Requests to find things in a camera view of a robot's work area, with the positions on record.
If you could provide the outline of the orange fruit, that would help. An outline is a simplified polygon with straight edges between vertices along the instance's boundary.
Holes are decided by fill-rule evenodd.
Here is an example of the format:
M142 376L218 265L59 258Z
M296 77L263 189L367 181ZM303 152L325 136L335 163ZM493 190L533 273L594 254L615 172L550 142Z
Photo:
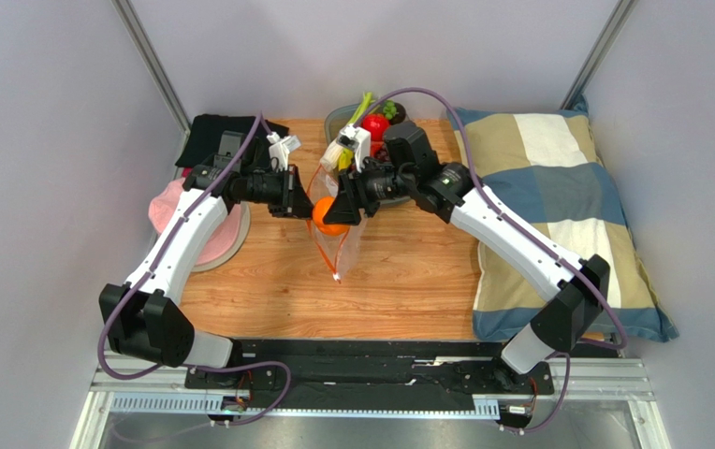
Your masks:
M346 224L326 224L324 219L333 205L335 198L333 196L324 196L316 201L313 208L312 220L314 226L319 232L327 236L340 236L349 230Z

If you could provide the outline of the clear orange zip top bag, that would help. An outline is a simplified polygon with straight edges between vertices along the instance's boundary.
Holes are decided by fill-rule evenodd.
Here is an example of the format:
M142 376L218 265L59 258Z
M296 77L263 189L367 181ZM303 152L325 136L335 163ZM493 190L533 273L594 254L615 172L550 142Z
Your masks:
M324 196L335 197L337 191L336 179L319 165L306 189L308 197L315 204ZM362 220L359 225L349 225L346 233L332 237L319 232L313 220L307 223L309 234L335 282L341 283L347 272L358 262L360 242L366 225L367 221Z

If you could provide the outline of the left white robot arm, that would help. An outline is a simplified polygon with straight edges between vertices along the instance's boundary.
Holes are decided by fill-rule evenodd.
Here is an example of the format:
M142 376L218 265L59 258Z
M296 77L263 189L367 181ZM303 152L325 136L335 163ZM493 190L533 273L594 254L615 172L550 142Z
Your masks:
M298 137L276 133L221 136L219 152L186 177L176 210L144 262L124 283L109 283L100 293L104 345L173 368L228 364L234 340L195 329L180 309L182 291L214 231L240 203L265 204L277 218L311 218L314 205L288 162L300 145Z

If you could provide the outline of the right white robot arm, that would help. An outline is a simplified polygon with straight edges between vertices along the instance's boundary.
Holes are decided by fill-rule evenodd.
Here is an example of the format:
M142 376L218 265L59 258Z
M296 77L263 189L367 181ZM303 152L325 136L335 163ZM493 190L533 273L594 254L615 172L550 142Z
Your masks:
M384 133L389 161L370 156L371 134L348 124L333 141L353 153L354 165L338 175L338 194L323 216L326 225L359 225L382 201L411 198L425 212L473 236L515 268L546 302L501 350L501 360L527 374L555 353L568 353L601 314L610 268L594 255L583 259L523 221L470 169L442 163L425 131L411 122Z

